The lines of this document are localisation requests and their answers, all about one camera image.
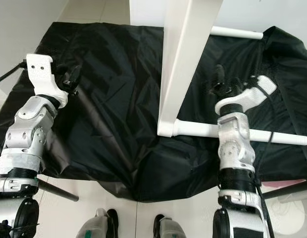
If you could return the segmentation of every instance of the white wall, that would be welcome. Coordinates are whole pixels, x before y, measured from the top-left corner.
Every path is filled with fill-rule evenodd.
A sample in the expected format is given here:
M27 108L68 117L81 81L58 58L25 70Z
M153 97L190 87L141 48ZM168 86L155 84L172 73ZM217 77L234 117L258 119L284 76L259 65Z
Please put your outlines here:
M163 26L167 0L130 0L131 25ZM307 48L307 0L224 0L215 26L262 32L277 26Z
M68 0L0 0L0 76L32 53ZM8 94L20 71L0 83Z

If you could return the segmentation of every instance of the white metal frame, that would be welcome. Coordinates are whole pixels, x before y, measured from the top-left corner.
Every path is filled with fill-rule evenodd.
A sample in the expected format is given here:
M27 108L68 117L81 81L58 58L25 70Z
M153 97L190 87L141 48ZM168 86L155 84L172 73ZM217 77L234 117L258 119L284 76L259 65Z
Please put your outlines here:
M262 39L263 34L213 26L223 0L168 0L163 40L157 134L218 137L217 125L177 119L210 34ZM269 131L251 130L251 140L267 142ZM307 137L274 133L274 143L307 145Z

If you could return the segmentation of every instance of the black cable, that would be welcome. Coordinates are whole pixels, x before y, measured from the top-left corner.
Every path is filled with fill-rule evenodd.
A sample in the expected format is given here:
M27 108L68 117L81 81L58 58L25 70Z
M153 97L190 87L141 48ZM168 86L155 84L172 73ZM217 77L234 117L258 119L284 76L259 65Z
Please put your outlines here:
M274 134L274 122L276 121L276 110L274 108L274 105L273 105L273 101L270 97L269 94L267 94L267 92L261 88L258 84L256 85L256 88L258 88L269 100L270 102L270 105L271 105L271 108L272 108L272 127L271 127L271 134L270 134L270 137L269 137L269 140L268 140L268 143L266 144L266 147L263 151L263 154L262 156L259 158L258 160L258 163L257 163L257 171L259 172L259 169L261 167L261 164L262 164L262 161L264 159L264 157L266 156L266 152L267 152L267 148L270 146L271 144L271 141L272 141L272 138L273 138L273 134ZM265 218L267 219L267 224L268 224L268 229L269 229L269 234L270 234L270 238L274 238L274 233L273 233L273 228L272 228L272 224L271 224L271 219L270 219L270 216L269 216L269 212L268 212L268 208L267 208L267 205L266 205L266 201L263 197L263 194L261 192L261 189L260 189L260 182L256 182L256 188L257 188L257 191L258 191L258 194L261 198L261 206L262 206L262 209L265 211L264 212L264 216Z
M0 82L2 82L4 79L6 79L8 76L10 76L12 73L14 73L15 71L17 71L19 68L26 68L27 64L26 62L20 62L17 66L15 66L14 68L12 68L10 71L8 71L6 74L4 74L3 76L0 77Z

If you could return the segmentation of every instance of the black fabric cover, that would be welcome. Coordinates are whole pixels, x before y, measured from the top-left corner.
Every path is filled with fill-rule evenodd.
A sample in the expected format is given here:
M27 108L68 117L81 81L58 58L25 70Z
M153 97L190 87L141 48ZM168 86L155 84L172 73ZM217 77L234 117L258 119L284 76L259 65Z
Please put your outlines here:
M117 197L180 199L217 184L218 139L156 135L163 29L112 24L53 23L36 52L69 68L82 65L78 96L69 97L47 136L42 173L97 180ZM178 118L216 124L209 91L222 64L228 77L264 74L277 85L272 120L266 100L247 111L251 128L307 135L307 50L272 27L261 41L210 36ZM23 72L0 112L0 147L14 114L34 94ZM252 142L257 157L265 143ZM262 180L307 178L307 146L272 144Z

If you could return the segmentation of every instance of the tripod leg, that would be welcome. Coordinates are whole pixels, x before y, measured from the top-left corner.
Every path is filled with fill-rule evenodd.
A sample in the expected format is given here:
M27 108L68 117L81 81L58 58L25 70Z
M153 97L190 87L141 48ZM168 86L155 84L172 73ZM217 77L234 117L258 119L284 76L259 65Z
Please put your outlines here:
M56 186L53 186L52 184L50 183L47 183L45 181L42 181L40 179L38 179L38 182L39 182L39 188L44 190L44 191L47 191L47 192L51 192L55 195L58 195L58 196L61 196L61 197L64 197L64 198L67 198L67 199L70 199L74 202L77 202L79 200L79 197L72 194L72 193L69 193L67 191L64 191L63 189L61 188L58 188Z

